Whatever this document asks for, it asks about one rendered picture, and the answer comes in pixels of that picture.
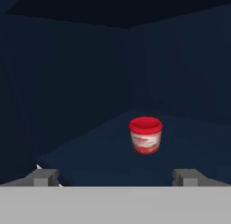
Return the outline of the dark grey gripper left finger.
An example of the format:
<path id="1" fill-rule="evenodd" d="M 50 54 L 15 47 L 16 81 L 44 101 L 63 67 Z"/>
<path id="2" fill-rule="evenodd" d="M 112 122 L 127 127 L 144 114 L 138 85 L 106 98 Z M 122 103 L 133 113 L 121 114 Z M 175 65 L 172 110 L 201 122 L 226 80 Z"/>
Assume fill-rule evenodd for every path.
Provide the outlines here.
<path id="1" fill-rule="evenodd" d="M 5 183 L 5 186 L 36 186 L 49 187 L 59 185 L 59 171 L 57 169 L 36 169 L 26 177 Z"/>

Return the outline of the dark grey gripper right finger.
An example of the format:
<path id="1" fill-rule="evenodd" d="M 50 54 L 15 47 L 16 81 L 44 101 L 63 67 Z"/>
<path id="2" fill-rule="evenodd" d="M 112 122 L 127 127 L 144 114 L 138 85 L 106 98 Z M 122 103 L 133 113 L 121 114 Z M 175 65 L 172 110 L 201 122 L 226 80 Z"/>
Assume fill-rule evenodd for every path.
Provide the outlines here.
<path id="1" fill-rule="evenodd" d="M 172 177 L 173 186 L 227 186 L 227 183 L 208 178 L 196 169 L 174 169 Z"/>

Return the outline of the red lidded jam jar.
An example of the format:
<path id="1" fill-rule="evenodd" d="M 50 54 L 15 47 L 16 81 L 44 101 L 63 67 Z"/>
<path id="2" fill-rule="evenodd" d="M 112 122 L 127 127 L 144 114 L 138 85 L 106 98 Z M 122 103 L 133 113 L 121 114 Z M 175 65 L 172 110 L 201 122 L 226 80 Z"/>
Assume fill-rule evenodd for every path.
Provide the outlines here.
<path id="1" fill-rule="evenodd" d="M 159 150 L 162 122 L 156 117 L 136 117 L 129 123 L 134 150 L 139 154 L 153 154 Z"/>

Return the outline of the dark blue cabinet interior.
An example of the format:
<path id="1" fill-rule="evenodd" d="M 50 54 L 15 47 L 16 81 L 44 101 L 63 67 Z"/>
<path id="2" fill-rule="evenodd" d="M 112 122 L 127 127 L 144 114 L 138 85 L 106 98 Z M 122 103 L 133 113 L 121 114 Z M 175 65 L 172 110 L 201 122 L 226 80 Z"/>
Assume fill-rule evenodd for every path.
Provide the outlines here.
<path id="1" fill-rule="evenodd" d="M 162 122 L 159 150 L 129 123 Z M 0 185 L 231 184 L 231 0 L 0 0 Z"/>

